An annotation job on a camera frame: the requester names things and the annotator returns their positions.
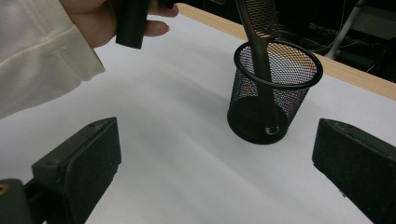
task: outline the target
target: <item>white sleeve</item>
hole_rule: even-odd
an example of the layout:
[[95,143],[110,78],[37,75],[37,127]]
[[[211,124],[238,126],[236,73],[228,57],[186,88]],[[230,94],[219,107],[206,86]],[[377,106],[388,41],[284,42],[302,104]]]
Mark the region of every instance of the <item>white sleeve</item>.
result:
[[0,119],[104,71],[58,0],[1,0]]

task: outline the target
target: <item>mesh pen holder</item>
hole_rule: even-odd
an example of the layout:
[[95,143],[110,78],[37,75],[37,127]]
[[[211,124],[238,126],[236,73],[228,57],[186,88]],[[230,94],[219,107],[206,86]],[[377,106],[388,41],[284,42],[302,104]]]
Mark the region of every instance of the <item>mesh pen holder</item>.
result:
[[[234,55],[236,65],[233,93],[227,114],[231,129],[254,144],[273,144],[287,133],[309,88],[323,74],[320,61],[309,51],[291,43],[274,40],[268,46],[272,82],[254,75],[249,43],[240,46]],[[258,88],[274,94],[276,130],[265,127],[268,118]]]

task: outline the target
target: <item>person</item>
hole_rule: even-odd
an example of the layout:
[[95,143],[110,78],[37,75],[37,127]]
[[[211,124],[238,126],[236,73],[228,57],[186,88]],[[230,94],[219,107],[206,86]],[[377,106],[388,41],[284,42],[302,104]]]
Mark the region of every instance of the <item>person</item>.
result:
[[[122,0],[2,0],[0,3],[0,119],[56,99],[105,68],[94,48],[116,34]],[[148,14],[175,17],[150,0]],[[164,35],[148,21],[145,35]]]

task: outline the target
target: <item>white table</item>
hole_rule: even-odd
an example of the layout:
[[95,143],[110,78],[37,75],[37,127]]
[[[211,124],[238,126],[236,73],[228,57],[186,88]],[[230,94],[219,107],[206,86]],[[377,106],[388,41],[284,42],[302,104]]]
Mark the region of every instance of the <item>white table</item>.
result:
[[28,181],[69,136],[117,117],[122,164],[87,223],[370,223],[313,166],[318,120],[396,145],[395,101],[324,76],[284,139],[250,144],[226,119],[242,41],[182,15],[168,22],[141,50],[98,49],[106,72],[75,91],[0,119],[0,179]]

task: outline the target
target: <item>finger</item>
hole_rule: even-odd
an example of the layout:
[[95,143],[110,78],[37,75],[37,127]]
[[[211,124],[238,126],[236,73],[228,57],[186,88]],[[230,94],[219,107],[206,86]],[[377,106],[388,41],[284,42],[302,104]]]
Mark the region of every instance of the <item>finger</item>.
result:
[[145,36],[164,35],[169,31],[169,26],[163,21],[148,21]]
[[177,5],[174,5],[172,8],[169,8],[164,5],[158,5],[158,3],[155,3],[157,1],[151,1],[151,2],[152,3],[150,4],[149,10],[148,10],[148,14],[150,14],[150,15],[157,15],[157,16],[163,16],[163,17],[175,17],[178,14]]

